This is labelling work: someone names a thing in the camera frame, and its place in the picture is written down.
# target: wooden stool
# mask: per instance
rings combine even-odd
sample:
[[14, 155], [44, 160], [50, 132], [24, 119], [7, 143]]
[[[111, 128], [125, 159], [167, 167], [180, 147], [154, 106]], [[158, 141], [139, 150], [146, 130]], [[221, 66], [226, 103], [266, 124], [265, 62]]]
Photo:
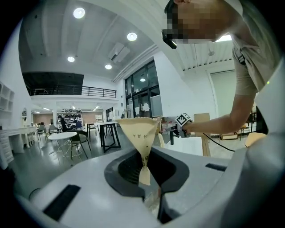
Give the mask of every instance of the wooden stool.
[[245, 141], [245, 146], [250, 147], [253, 143], [255, 143], [259, 139], [265, 138], [265, 137], [266, 137], [266, 135], [263, 133], [257, 133], [257, 132], [249, 133], [249, 135]]

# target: recessed light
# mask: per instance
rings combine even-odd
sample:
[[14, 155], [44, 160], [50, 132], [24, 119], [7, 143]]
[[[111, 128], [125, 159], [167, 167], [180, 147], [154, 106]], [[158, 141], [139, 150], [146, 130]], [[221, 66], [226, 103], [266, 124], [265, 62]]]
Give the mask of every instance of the recessed light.
[[129, 41], [135, 41], [138, 38], [138, 36], [135, 33], [129, 33], [127, 35], [127, 38], [128, 38]]
[[83, 8], [77, 8], [73, 12], [73, 16], [77, 19], [84, 17], [84, 15], [85, 15], [85, 10]]
[[107, 64], [107, 65], [105, 66], [105, 68], [106, 68], [106, 69], [112, 69], [112, 66], [111, 66], [110, 64]]
[[69, 57], [67, 58], [67, 60], [68, 60], [69, 62], [74, 62], [74, 61], [75, 61], [75, 58], [72, 57], [72, 56], [69, 56]]

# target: black cable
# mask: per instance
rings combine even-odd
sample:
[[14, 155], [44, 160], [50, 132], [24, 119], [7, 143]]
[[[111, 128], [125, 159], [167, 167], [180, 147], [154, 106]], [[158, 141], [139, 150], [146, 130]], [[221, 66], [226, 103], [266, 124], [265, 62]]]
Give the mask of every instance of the black cable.
[[228, 148], [226, 148], [226, 147], [224, 147], [223, 145], [221, 145], [221, 144], [219, 144], [219, 143], [217, 143], [216, 141], [214, 141], [213, 139], [211, 139], [209, 136], [207, 136], [210, 140], [212, 140], [215, 144], [218, 144], [219, 146], [221, 146], [221, 147], [223, 147], [223, 148], [225, 148], [226, 150], [228, 150], [228, 151], [232, 151], [232, 152], [235, 152], [235, 151], [233, 151], [233, 150], [231, 150], [231, 149], [228, 149]]

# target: person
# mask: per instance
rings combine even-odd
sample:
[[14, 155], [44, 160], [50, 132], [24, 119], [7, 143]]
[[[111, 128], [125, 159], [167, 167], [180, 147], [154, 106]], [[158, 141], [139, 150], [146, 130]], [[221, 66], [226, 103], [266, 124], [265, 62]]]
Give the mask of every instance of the person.
[[61, 125], [62, 125], [62, 132], [66, 132], [67, 128], [66, 128], [66, 122], [64, 120], [64, 118], [61, 118]]
[[251, 113], [256, 93], [269, 83], [281, 59], [270, 27], [245, 0], [170, 0], [165, 13], [172, 33], [189, 43], [216, 41], [227, 33], [233, 41], [236, 93], [231, 113], [187, 123], [183, 129], [212, 134], [238, 131]]

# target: hair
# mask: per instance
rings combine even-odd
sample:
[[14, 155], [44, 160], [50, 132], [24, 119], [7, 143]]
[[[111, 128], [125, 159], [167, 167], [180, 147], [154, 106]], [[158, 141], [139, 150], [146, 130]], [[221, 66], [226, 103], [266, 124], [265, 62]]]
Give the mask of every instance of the hair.
[[167, 15], [167, 23], [176, 25], [178, 23], [177, 4], [174, 0], [170, 0], [164, 9], [164, 13]]

